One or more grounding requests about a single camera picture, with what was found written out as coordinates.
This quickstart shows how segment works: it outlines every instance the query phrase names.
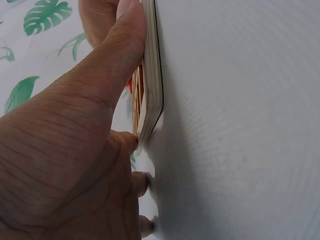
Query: white surface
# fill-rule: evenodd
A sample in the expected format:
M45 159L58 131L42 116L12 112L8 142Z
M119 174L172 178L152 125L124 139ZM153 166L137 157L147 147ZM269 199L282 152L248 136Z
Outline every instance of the white surface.
M156 6L164 113L147 152L157 234L320 239L320 1Z

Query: green leaf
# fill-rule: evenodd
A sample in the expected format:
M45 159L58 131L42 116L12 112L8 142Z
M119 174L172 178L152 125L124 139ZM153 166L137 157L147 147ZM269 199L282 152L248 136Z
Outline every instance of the green leaf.
M67 48L67 47L71 47L73 46L72 48L72 57L73 57L73 60L76 62L77 61L77 51L78 51L78 48L79 48L79 45L82 43L83 40L86 39L86 35L84 33L81 33L75 37L73 37L72 39L70 39L69 41L67 41L59 50L58 52L58 56L60 56L61 52Z
M24 18L23 28L27 36L53 28L70 17L72 8L68 3L57 3L58 0L40 0L34 5Z
M12 90L4 106L4 113L10 112L15 107L27 101L34 90L35 81L39 76L31 76L20 81Z
M12 61L15 60L14 51L12 51L11 48L9 48L7 46L3 46L3 47L1 47L1 49L5 49L6 50L6 55L0 57L0 60L7 59L9 62L12 62Z
M131 167L132 167L134 170L137 170L137 169L136 169L136 166L135 166L136 158L135 158L135 156L134 156L133 154L130 156L130 162L131 162Z

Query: book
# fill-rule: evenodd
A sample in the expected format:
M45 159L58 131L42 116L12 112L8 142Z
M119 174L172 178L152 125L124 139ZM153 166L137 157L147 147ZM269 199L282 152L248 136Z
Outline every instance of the book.
M140 0L143 5L147 35L141 64L131 78L133 134L142 149L163 110L163 83L154 0Z

